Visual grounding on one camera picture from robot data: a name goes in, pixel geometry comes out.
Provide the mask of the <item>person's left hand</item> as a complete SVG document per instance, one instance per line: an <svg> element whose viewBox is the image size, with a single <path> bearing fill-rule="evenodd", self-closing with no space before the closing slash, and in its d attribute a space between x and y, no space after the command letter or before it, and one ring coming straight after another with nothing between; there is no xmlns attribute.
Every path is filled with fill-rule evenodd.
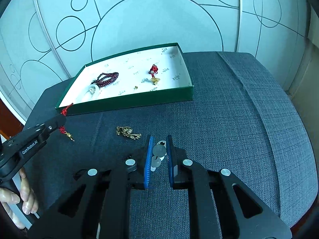
<svg viewBox="0 0 319 239"><path fill-rule="evenodd" d="M29 181L27 179L27 174L25 168L21 168L19 171L20 181L21 181L21 189L20 196L16 193L10 191L7 188L1 188L1 204L7 212L8 216L12 219L15 226L23 230L26 226L23 222L18 218L18 216L12 211L9 207L9 204L16 205L21 200L23 201L22 210L25 215L35 214L39 208L39 203L35 192L30 187Z"/></svg>

